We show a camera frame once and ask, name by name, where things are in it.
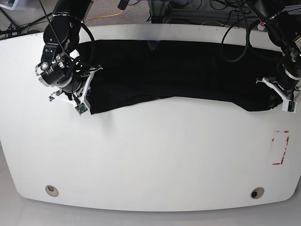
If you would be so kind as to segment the black T-shirt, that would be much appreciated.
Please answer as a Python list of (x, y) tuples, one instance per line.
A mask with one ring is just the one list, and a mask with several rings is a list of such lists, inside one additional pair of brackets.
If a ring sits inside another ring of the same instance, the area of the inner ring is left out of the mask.
[(230, 102), (249, 112), (268, 111), (281, 97), (256, 79), (277, 76), (280, 52), (192, 41), (97, 40), (77, 46), (81, 57), (95, 51), (88, 101), (92, 114), (170, 97)]

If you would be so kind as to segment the white power strip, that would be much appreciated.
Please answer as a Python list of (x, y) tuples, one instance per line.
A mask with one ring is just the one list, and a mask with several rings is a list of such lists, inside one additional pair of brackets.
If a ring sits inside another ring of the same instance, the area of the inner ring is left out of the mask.
[(257, 25), (257, 28), (259, 31), (264, 31), (265, 30), (265, 23), (259, 22)]

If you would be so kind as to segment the black tripod stand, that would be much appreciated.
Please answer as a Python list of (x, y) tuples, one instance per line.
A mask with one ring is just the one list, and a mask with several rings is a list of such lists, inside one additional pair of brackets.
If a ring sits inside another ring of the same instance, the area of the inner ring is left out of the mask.
[(9, 38), (13, 38), (16, 36), (20, 36), (22, 35), (22, 32), (25, 29), (29, 29), (31, 28), (33, 25), (36, 24), (41, 24), (44, 23), (46, 17), (49, 18), (52, 13), (47, 14), (46, 16), (42, 16), (32, 22), (26, 23), (26, 24), (22, 24), (22, 25), (17, 25), (6, 13), (3, 9), (0, 9), (1, 14), (10, 22), (8, 28), (6, 30), (1, 30), (0, 31), (0, 40), (5, 40), (5, 39), (9, 39)]

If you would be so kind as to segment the red tape rectangle marking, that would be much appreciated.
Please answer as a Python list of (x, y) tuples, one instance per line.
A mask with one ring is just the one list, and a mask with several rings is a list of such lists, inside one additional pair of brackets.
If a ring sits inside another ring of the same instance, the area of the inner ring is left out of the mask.
[(287, 151), (289, 141), (288, 130), (275, 130), (270, 149), (271, 165), (282, 165)]

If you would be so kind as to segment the metal frame base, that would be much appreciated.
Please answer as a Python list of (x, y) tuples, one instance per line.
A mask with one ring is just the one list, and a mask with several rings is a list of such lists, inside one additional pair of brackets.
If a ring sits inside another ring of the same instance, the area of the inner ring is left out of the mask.
[(170, 8), (166, 0), (149, 0), (150, 21), (152, 24), (194, 24), (201, 25), (206, 21), (225, 22), (228, 13), (200, 9)]

